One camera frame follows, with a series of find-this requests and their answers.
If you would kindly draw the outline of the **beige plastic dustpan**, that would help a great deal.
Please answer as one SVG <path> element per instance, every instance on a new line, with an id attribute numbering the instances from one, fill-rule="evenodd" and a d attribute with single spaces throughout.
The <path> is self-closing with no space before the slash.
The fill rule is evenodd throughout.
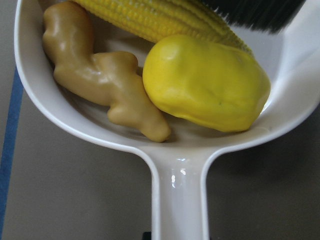
<path id="1" fill-rule="evenodd" d="M 54 124 L 85 141 L 133 153 L 152 175 L 152 238 L 207 240 L 206 178 L 222 154 L 254 147 L 291 131 L 320 102 L 320 3 L 308 0 L 279 35 L 236 28 L 271 77 L 271 94 L 250 130 L 220 133 L 174 117 L 173 140 L 155 143 L 111 124 L 102 108 L 60 89 L 42 48 L 43 12 L 51 0 L 20 0 L 14 53 L 24 89 Z"/>

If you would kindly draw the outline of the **white hand brush black bristles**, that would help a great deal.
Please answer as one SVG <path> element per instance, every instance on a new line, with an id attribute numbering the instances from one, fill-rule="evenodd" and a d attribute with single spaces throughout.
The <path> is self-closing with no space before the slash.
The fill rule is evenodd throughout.
<path id="1" fill-rule="evenodd" d="M 228 24 L 277 34 L 287 27 L 304 0 L 204 0 Z"/>

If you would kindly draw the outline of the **tan toy ginger root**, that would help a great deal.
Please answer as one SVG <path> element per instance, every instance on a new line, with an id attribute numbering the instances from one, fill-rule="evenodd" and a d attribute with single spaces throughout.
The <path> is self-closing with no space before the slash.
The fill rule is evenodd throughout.
<path id="1" fill-rule="evenodd" d="M 94 53 L 93 24 L 84 8 L 73 1 L 54 4 L 44 11 L 43 23 L 43 49 L 59 85 L 108 106 L 113 124 L 137 129 L 154 142 L 169 138 L 169 124 L 137 73 L 137 58 L 126 51 Z"/>

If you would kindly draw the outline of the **yellow toy potato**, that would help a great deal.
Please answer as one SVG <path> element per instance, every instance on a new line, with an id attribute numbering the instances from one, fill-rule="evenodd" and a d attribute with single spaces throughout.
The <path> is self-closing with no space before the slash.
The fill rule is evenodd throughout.
<path id="1" fill-rule="evenodd" d="M 248 53 L 186 35 L 156 43 L 142 79 L 161 111 L 225 133 L 248 130 L 271 91 L 267 74 Z"/>

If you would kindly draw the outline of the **yellow toy corn cob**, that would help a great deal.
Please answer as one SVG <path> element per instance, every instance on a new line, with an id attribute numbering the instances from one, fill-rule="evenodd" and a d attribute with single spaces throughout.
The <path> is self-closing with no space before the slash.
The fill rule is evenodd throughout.
<path id="1" fill-rule="evenodd" d="M 77 4 L 152 43 L 172 35 L 188 35 L 252 54 L 229 25 L 200 0 L 78 0 Z"/>

